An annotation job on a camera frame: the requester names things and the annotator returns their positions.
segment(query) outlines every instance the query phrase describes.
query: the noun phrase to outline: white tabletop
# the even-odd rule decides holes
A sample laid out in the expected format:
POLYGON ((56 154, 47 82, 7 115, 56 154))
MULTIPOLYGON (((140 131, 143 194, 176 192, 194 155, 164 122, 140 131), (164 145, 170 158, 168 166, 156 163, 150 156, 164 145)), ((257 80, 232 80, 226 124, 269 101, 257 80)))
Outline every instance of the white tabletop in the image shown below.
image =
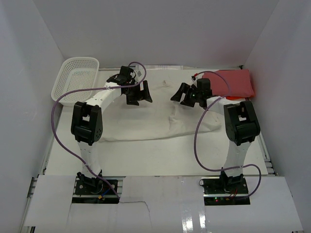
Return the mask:
MULTIPOLYGON (((155 81, 170 80, 189 82, 191 75, 200 70, 148 70, 149 86, 155 81)), ((116 71, 100 71, 97 86, 103 86, 109 76, 116 71)), ((60 140, 75 153, 79 147, 70 132, 72 107, 64 107, 57 135, 60 140)), ((198 135, 197 151, 200 161, 212 169, 221 168, 226 160, 229 140, 225 133, 224 117, 220 130, 198 135)), ((218 175, 203 170, 196 162, 193 154, 193 135, 169 139, 144 141, 100 142, 102 151, 99 161, 103 176, 188 176, 218 175)), ((268 174, 259 141, 256 139, 250 146, 244 164, 256 164, 263 175, 268 174)), ((46 174, 75 175, 82 170, 82 163, 63 150, 54 140, 49 157, 46 174)), ((243 170, 244 175, 258 175, 253 167, 243 170)))
MULTIPOLYGON (((73 189, 73 185, 64 184, 63 176, 49 177, 49 181, 53 177, 52 186, 35 187, 35 194, 41 194, 42 200, 46 200, 46 196, 51 198, 42 203, 44 207, 57 206, 48 211, 41 206, 33 208, 37 212, 28 211, 28 215, 36 217, 32 224, 36 226, 35 233, 85 233, 89 229, 110 233, 289 233, 303 230, 286 180, 280 176, 263 177, 259 189, 250 197, 250 205, 204 206, 203 190, 198 185, 201 177, 135 176, 123 180, 118 204, 71 203, 71 194, 65 196, 67 202, 62 208, 59 199, 63 203, 64 192, 58 189, 66 192, 73 189)), ((248 189, 254 190, 258 177, 246 177, 246 181, 248 189)))

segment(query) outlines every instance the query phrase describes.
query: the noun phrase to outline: white wall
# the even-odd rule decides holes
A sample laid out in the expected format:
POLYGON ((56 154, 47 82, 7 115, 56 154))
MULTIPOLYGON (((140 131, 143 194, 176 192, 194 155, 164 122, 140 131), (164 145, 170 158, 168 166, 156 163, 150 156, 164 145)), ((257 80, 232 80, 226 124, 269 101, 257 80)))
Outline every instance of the white wall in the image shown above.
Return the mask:
POLYGON ((65 58, 101 67, 245 63, 278 0, 34 0, 65 58))
POLYGON ((272 163, 285 175, 305 232, 311 232, 311 1, 276 6, 245 67, 272 163))
POLYGON ((16 233, 51 139, 63 56, 32 0, 0 0, 0 232, 16 233))

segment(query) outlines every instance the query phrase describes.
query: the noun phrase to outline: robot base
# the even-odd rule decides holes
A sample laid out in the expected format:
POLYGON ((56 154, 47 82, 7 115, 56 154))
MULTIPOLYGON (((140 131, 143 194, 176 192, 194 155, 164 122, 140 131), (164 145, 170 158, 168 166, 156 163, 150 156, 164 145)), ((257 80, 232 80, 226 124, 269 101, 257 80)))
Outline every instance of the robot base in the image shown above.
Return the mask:
POLYGON ((219 178, 202 178, 200 185, 204 189, 204 204, 208 205, 249 205, 248 188, 245 178, 240 183, 227 186, 219 178))
MULTIPOLYGON (((114 186, 114 190, 117 191, 118 188, 118 180, 107 180, 112 186, 114 186)), ((100 195, 101 193, 103 193, 104 191, 106 191, 107 189, 109 189, 109 186, 106 183, 102 183, 103 187, 101 188, 101 190, 96 191, 98 193, 94 193, 91 192, 89 187, 87 185, 85 185, 85 183, 83 183, 81 180, 77 180, 77 184, 76 184, 76 189, 74 191, 74 193, 76 195, 95 195, 98 194, 100 195)), ((114 192, 112 190, 109 190, 106 195, 115 195, 114 192)))

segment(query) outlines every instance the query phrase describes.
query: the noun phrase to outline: white panel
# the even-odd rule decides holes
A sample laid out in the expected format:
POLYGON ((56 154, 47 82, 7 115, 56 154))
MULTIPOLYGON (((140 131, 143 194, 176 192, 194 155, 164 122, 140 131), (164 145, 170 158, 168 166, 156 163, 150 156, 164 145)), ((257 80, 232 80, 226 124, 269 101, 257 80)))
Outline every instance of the white panel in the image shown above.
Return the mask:
MULTIPOLYGON (((263 177, 250 205, 204 206, 201 177, 126 177, 119 204, 72 204, 67 233, 290 233, 302 230, 284 177, 263 177)), ((247 177, 249 189, 258 178, 247 177)), ((36 228, 37 233, 50 232, 36 228)))
MULTIPOLYGON (((149 86, 163 80, 189 82, 191 75, 196 72, 199 70, 148 70, 147 80, 149 86)), ((98 86, 103 86, 108 77, 115 73, 101 71, 98 86)), ((70 132, 72 110, 70 107, 63 108, 57 134, 68 148, 79 153, 78 143, 70 132)), ((221 168, 228 154, 229 140, 225 133, 224 117, 219 115, 219 119, 222 123, 220 130, 200 133, 197 139, 200 161, 211 169, 221 168)), ((205 171, 197 164, 193 154, 193 134, 160 140, 99 142, 98 150, 104 176, 219 174, 205 171)), ((247 152, 244 164, 249 163, 258 165, 262 173, 267 174, 258 140, 252 143, 247 152)), ((46 174, 74 175, 81 170, 81 161, 54 141, 46 174)), ((245 175, 258 175, 257 169, 253 167, 245 168, 243 172, 245 175)))
POLYGON ((245 63, 278 0, 34 0, 65 58, 101 67, 245 63))
POLYGON ((76 176, 40 175, 24 226, 65 229, 76 176))
POLYGON ((63 57, 32 0, 0 1, 0 229, 16 233, 52 139, 51 89, 63 57))
POLYGON ((245 66, 276 172, 285 175, 302 225, 311 232, 311 2, 277 5, 245 66))
MULTIPOLYGON (((257 177, 246 177, 249 190, 257 177)), ((301 223, 284 177, 263 177, 250 205, 206 206, 206 228, 211 233, 290 233, 301 223)))

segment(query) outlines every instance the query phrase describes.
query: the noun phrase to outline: wire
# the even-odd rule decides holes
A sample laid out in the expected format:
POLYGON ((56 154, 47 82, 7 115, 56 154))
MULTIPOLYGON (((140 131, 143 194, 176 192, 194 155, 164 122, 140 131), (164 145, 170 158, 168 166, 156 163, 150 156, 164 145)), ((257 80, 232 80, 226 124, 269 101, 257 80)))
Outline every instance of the wire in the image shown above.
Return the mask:
POLYGON ((101 196, 103 197, 107 192, 109 192, 110 188, 107 189, 101 196))
MULTIPOLYGON (((223 76, 221 76, 220 74, 217 74, 213 71, 202 71, 202 72, 199 72, 197 74, 195 74, 194 76, 196 77, 197 75, 199 74, 202 74, 202 73, 213 73, 213 74, 216 74, 217 76, 219 76, 222 80, 224 80, 224 82, 226 83, 228 89, 229 89, 229 93, 228 95, 230 95, 231 93, 231 88, 228 84, 228 82, 224 79, 223 76)), ((221 100, 223 97, 219 97, 217 98, 213 103, 211 103, 207 108, 206 110, 203 112, 199 122, 198 122, 198 125, 196 126, 196 129, 195 129, 195 133, 194 133, 194 141, 193 141, 193 151, 194 151, 194 156, 195 156, 195 159, 197 161, 197 163, 201 166, 201 168, 207 170, 207 171, 211 171, 211 172, 221 172, 221 171, 227 171, 227 170, 231 170, 231 169, 237 169, 237 168, 241 168, 240 166, 231 166, 231 167, 226 167, 226 168, 221 168, 221 169, 210 169, 210 168, 207 168, 205 167, 199 160, 198 158, 198 153, 197 153, 197 150, 196 150, 196 141, 197 141, 197 137, 198 137, 198 132, 199 132, 199 127, 201 125, 201 122, 205 116, 205 114, 208 112, 208 110, 216 103, 218 102, 219 100, 221 100)), ((247 164, 247 165, 244 165, 242 166, 242 168, 246 168, 246 167, 249 167, 249 166, 254 166, 255 168, 257 168, 258 172, 259 172, 259 180, 258 180, 258 183, 257 183, 257 186, 255 187, 255 189, 253 190, 253 192, 251 192, 249 195, 247 196, 244 196, 242 197, 241 199, 245 199, 245 198, 249 198, 251 195, 253 195, 257 189, 259 188, 259 185, 260 185, 260 182, 261 182, 261 170, 260 168, 256 165, 256 164, 247 164)))
POLYGON ((224 188, 224 192, 225 192, 225 193, 231 193, 232 191, 227 191, 227 190, 224 188))
POLYGON ((238 189, 236 188, 235 189, 235 193, 234 193, 234 195, 233 195, 233 197, 231 198, 231 199, 234 199, 236 196, 237 196, 237 193, 238 193, 238 189))
POLYGON ((135 76, 133 77, 133 79, 135 79, 136 78, 136 72, 134 71, 134 74, 135 74, 135 76))
POLYGON ((99 194, 99 193, 103 190, 103 187, 104 187, 104 184, 102 183, 102 187, 101 187, 101 189, 100 189, 97 193, 93 193, 93 192, 91 192, 91 194, 99 194))
MULTIPOLYGON (((137 85, 140 85, 141 82, 144 81, 144 79, 146 78, 146 75, 147 75, 147 70, 146 70, 146 67, 140 63, 140 62, 131 62, 128 66, 130 66, 131 64, 138 64, 140 66, 142 66, 142 68, 144 69, 144 76, 143 78, 136 84, 133 84, 133 85, 129 85, 129 86, 111 86, 109 87, 109 89, 118 89, 118 88, 131 88, 131 87, 135 87, 137 85)), ((108 186, 112 189, 112 191, 114 192, 114 194, 117 196, 118 199, 120 199, 118 193, 114 190, 114 188, 112 188, 111 184, 106 180, 104 179, 103 177, 100 177, 99 175, 95 174, 91 168, 86 164, 86 161, 79 155, 77 155, 76 153, 72 152, 70 149, 68 149, 58 138, 57 134, 56 134, 56 129, 55 129, 55 124, 54 124, 54 112, 55 112, 55 109, 56 109, 56 106, 57 104, 60 102, 60 100, 65 97, 66 95, 69 95, 71 93, 75 93, 75 92, 81 92, 81 91, 97 91, 97 90, 107 90, 106 87, 97 87, 97 88, 87 88, 87 89, 79 89, 79 90, 73 90, 73 91, 69 91, 63 95, 61 95, 54 103, 53 105, 53 108, 52 108, 52 112, 51 112, 51 126, 52 126, 52 132, 53 132, 53 135, 56 139, 56 141, 58 142, 58 144, 64 149, 66 150, 67 152, 69 152, 70 154, 72 154, 73 156, 75 156, 76 158, 78 158, 85 166, 86 168, 89 170, 89 172, 95 176, 96 178, 104 181, 106 184, 108 184, 108 186)))

